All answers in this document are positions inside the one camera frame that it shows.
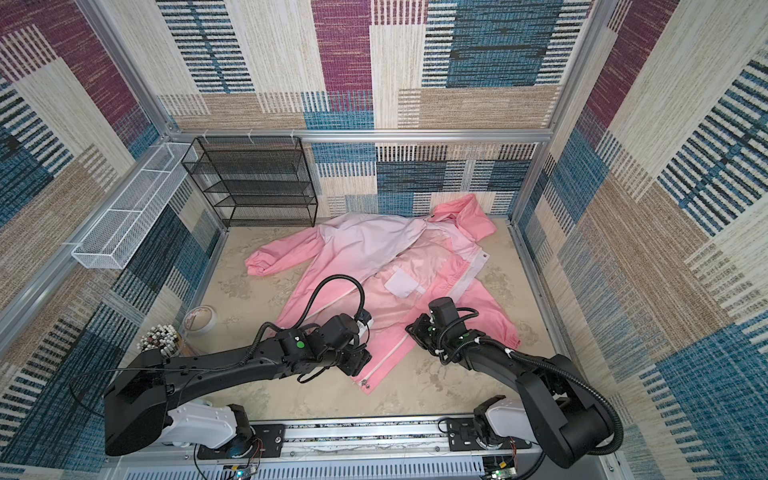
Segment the pink hooded zip jacket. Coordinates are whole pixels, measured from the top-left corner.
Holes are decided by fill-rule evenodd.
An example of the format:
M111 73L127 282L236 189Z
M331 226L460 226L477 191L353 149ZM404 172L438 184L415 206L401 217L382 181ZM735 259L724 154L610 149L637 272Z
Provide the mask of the pink hooded zip jacket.
M428 218L347 213L258 248L245 266L249 275L264 277L308 265L275 322L281 328L301 317L323 324L365 303L373 320L372 359L354 380L370 393L415 347L405 328L436 298L477 310L468 328L519 346L516 327L477 278L488 260L479 243L495 231L468 194L437 206Z

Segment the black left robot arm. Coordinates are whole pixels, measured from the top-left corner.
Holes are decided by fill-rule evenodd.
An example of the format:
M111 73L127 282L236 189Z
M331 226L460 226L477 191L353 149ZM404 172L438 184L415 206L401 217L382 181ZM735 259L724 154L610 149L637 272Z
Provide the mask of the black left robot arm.
M166 358L157 350L139 354L104 392L105 452L135 453L155 442L190 443L226 458L242 458L256 447L245 409L198 403L198 398L238 385L295 377L308 383L337 368L361 373L371 315L360 301L352 315L338 314L322 325L302 312L290 327L264 323L253 342L214 354Z

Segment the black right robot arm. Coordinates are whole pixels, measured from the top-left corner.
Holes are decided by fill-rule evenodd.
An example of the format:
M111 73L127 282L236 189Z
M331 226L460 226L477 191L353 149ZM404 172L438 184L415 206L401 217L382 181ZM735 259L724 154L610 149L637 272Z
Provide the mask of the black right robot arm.
M467 321L478 315L442 297L405 331L441 364L458 364L513 389L522 403L530 441L559 467L569 468L587 455L610 455L623 446L620 415L568 357L544 358L515 350L469 328Z

